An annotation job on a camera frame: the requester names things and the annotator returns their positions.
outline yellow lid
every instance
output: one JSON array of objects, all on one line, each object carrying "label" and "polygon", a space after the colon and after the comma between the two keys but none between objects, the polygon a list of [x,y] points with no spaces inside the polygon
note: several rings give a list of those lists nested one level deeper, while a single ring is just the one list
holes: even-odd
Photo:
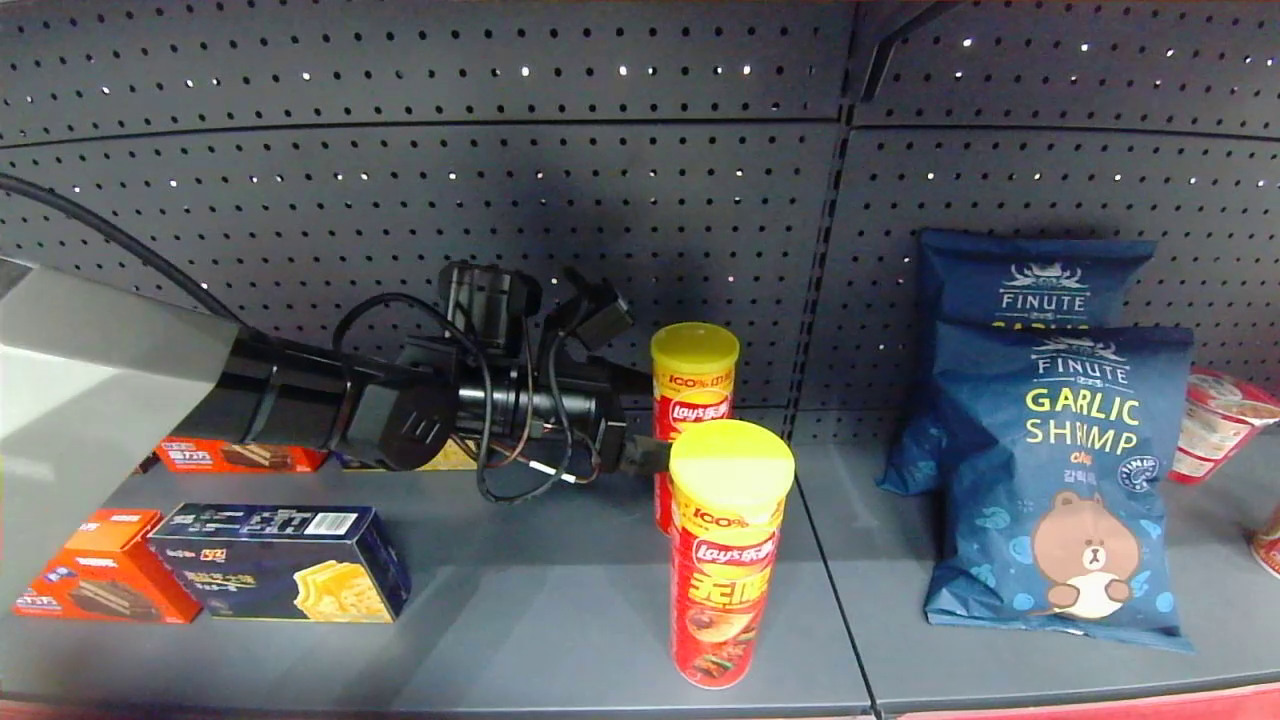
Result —
[{"label": "yellow lid", "polygon": [[742,420],[689,424],[671,446],[671,479],[707,507],[774,505],[791,491],[796,461],[772,432]]},{"label": "yellow lid", "polygon": [[710,323],[677,323],[653,334],[649,352],[666,370],[703,375],[728,370],[737,363],[733,333]]}]

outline orange box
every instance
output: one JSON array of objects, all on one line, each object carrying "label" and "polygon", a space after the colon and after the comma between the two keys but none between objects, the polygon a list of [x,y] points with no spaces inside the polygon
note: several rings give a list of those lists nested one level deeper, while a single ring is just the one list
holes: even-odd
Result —
[{"label": "orange box", "polygon": [[14,614],[191,623],[200,603],[147,547],[147,536],[163,521],[159,510],[93,512],[14,602]]},{"label": "orange box", "polygon": [[236,445],[220,439],[166,437],[156,447],[174,473],[314,473],[328,452],[291,445]]}]

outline robotic arm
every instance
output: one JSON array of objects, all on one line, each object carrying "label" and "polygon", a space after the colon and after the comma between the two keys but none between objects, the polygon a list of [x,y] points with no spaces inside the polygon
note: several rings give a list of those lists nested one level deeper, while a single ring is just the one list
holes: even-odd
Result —
[{"label": "robotic arm", "polygon": [[[244,325],[180,269],[69,199],[3,173],[0,191],[93,227],[212,313],[0,258],[4,512],[47,519],[41,537],[5,536],[5,546],[24,551],[4,557],[0,597],[15,597],[168,434],[334,450],[389,470],[416,469],[454,438],[477,457],[481,495],[504,503],[558,482],[575,445],[591,450],[591,478],[660,469],[662,446],[627,437],[622,411],[622,395],[649,393],[649,375],[594,355],[575,360],[566,347],[576,341],[594,352],[634,324],[607,281],[567,269],[576,295],[547,315],[534,351],[538,282],[453,263],[438,284],[444,311],[411,296],[375,296],[343,318],[334,347],[321,348]],[[433,315],[444,334],[407,338],[394,363],[343,352],[346,331],[387,302]],[[489,492],[490,450],[503,464],[539,438],[564,447],[550,478],[518,496]]]}]

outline wire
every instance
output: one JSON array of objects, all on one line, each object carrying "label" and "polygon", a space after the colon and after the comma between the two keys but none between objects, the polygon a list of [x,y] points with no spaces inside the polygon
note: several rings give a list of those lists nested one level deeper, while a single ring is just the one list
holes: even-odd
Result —
[{"label": "wire", "polygon": [[[453,296],[451,295],[447,316],[452,318],[454,311],[460,313],[462,315],[462,319],[466,320],[467,323],[466,329],[470,332],[471,340],[474,340],[477,346],[483,345],[484,341],[479,336],[477,325],[475,319],[471,316],[471,313],[465,306],[454,302]],[[520,452],[525,448],[525,445],[529,442],[529,436],[532,434],[534,429],[534,348],[530,345],[529,340],[529,318],[521,318],[521,323],[524,324],[524,336],[525,336],[525,369],[529,375],[527,377],[529,395],[526,396],[529,398],[527,402],[529,409],[525,413],[525,429],[524,433],[520,436],[520,442],[516,443],[516,448],[511,452],[503,450],[503,452],[506,452],[506,457],[503,457],[497,462],[489,462],[488,465],[489,468],[504,468],[509,465],[511,461],[516,459],[516,455],[520,455]],[[488,357],[483,357],[480,361],[488,363]],[[512,398],[512,410],[515,410],[515,405],[516,405],[515,398]]]},{"label": "wire", "polygon": [[[586,477],[586,478],[582,478],[582,477],[575,475],[572,473],[561,473],[559,479],[562,479],[562,480],[564,480],[567,483],[572,483],[572,484],[586,484],[586,483],[590,483],[591,480],[594,480],[595,478],[598,478],[600,475],[600,454],[595,448],[595,446],[591,445],[591,442],[586,438],[585,434],[582,434],[581,432],[573,430],[573,436],[577,437],[579,439],[581,439],[591,450],[591,474],[589,477]],[[475,447],[472,447],[466,439],[463,439],[460,436],[451,436],[451,437],[453,438],[453,441],[456,443],[458,443],[458,447],[462,448],[462,454],[463,455],[466,455],[471,460],[476,459]],[[500,442],[494,442],[493,445],[490,445],[490,447],[493,447],[493,448],[495,448],[495,450],[498,450],[500,452],[512,452],[511,448],[508,448],[507,446],[502,445]],[[524,462],[525,465],[529,465],[530,469],[538,470],[539,473],[550,475],[554,471],[554,468],[552,468],[550,465],[539,462],[538,460],[534,460],[534,459],[529,457],[527,455],[517,452],[517,454],[515,454],[515,457],[516,457],[517,461]]]},{"label": "wire", "polygon": [[[384,292],[381,295],[375,295],[348,310],[347,314],[338,320],[338,324],[333,328],[333,350],[335,352],[342,352],[343,341],[346,341],[347,333],[351,332],[351,327],[356,324],[356,320],[374,307],[385,302],[402,302],[430,315],[430,318],[444,328],[444,331],[453,333],[467,352],[479,360],[480,374],[484,378],[484,427],[480,430],[480,447],[489,447],[489,433],[493,429],[493,375],[489,373],[489,364],[484,361],[484,354],[479,347],[476,347],[475,342],[471,341],[471,337],[458,329],[452,320],[444,316],[444,313],[440,313],[430,302],[403,292]],[[480,491],[480,495],[489,502],[518,502],[518,500],[495,496],[489,492],[489,483],[484,475],[485,464],[486,460],[476,462],[476,488]]]},{"label": "wire", "polygon": [[567,327],[561,328],[559,332],[556,333],[556,337],[552,338],[552,343],[548,347],[547,382],[552,388],[552,401],[556,404],[556,415],[559,418],[561,428],[564,430],[564,454],[561,456],[561,462],[556,466],[556,471],[552,474],[552,482],[556,482],[556,478],[558,478],[573,460],[573,432],[572,427],[568,424],[568,409],[564,407],[564,396],[562,396],[559,391],[559,378],[556,375],[556,356],[559,355],[559,348],[564,345],[564,338],[576,331],[585,319],[586,304],[582,302],[579,305],[577,313],[573,314],[573,322]]},{"label": "wire", "polygon": [[509,465],[511,461],[515,460],[517,455],[524,452],[525,445],[529,443],[529,436],[532,434],[534,432],[534,346],[529,340],[529,318],[522,318],[521,322],[525,325],[525,332],[524,332],[525,370],[526,375],[529,377],[529,384],[527,384],[529,395],[525,396],[527,398],[526,405],[529,406],[527,410],[525,411],[525,430],[520,434],[520,442],[516,443],[516,447],[511,452],[503,450],[503,452],[507,452],[507,457],[499,460],[498,462],[490,464],[489,465],[490,468],[502,468],[504,465]]},{"label": "wire", "polygon": [[333,329],[333,341],[332,341],[333,350],[337,352],[342,352],[343,341],[346,341],[347,333],[351,332],[352,325],[355,325],[356,322],[366,313],[387,302],[401,302],[411,307],[415,307],[417,310],[421,310],[422,313],[426,313],[428,315],[431,316],[433,320],[435,320],[442,328],[444,328],[445,332],[452,333],[456,338],[458,338],[458,342],[462,343],[462,346],[467,350],[467,352],[475,356],[476,361],[480,364],[480,374],[484,378],[484,424],[480,429],[480,443],[475,451],[476,489],[480,491],[480,496],[488,500],[489,502],[497,505],[517,505],[520,502],[532,500],[543,495],[548,489],[550,489],[550,487],[556,484],[556,478],[564,471],[564,466],[568,465],[568,460],[572,456],[573,452],[572,438],[570,438],[568,441],[570,446],[564,462],[561,465],[561,468],[556,470],[556,474],[552,475],[545,483],[538,486],[531,491],[522,492],[518,495],[506,495],[506,496],[494,495],[493,491],[489,489],[489,480],[485,477],[485,469],[489,461],[488,457],[484,456],[488,455],[488,448],[490,447],[492,445],[490,441],[493,439],[492,438],[493,375],[489,372],[489,364],[485,361],[484,352],[481,352],[480,347],[477,347],[476,343],[471,340],[471,336],[463,333],[457,325],[453,324],[452,320],[444,316],[444,313],[442,313],[430,302],[403,292],[384,292],[381,295],[375,295],[362,301],[361,304],[356,305],[351,310],[348,310],[347,314],[343,315],[340,320],[338,320],[338,324]]},{"label": "wire", "polygon": [[79,202],[76,202],[70,197],[65,197],[52,190],[40,187],[33,182],[24,181],[6,173],[0,173],[0,190],[40,202],[46,208],[58,210],[68,218],[97,231],[102,234],[102,237],[141,260],[143,265],[150,265],[157,273],[164,275],[165,279],[175,284],[179,290],[189,295],[196,302],[202,305],[205,310],[209,310],[219,318],[230,320],[237,325],[244,325],[244,320],[241,320],[230,307],[223,305],[220,300],[214,297],[214,293],[205,290],[204,286],[183,272],[182,268],[174,265],[164,255],[151,250],[143,245],[141,240],[124,232],[102,215],[99,215]]}]

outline barcode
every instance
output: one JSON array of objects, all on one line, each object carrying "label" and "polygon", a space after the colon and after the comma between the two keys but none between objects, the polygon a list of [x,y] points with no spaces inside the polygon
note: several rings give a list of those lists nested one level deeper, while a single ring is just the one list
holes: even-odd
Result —
[{"label": "barcode", "polygon": [[316,512],[315,520],[302,530],[305,536],[340,536],[356,521],[355,512]]}]

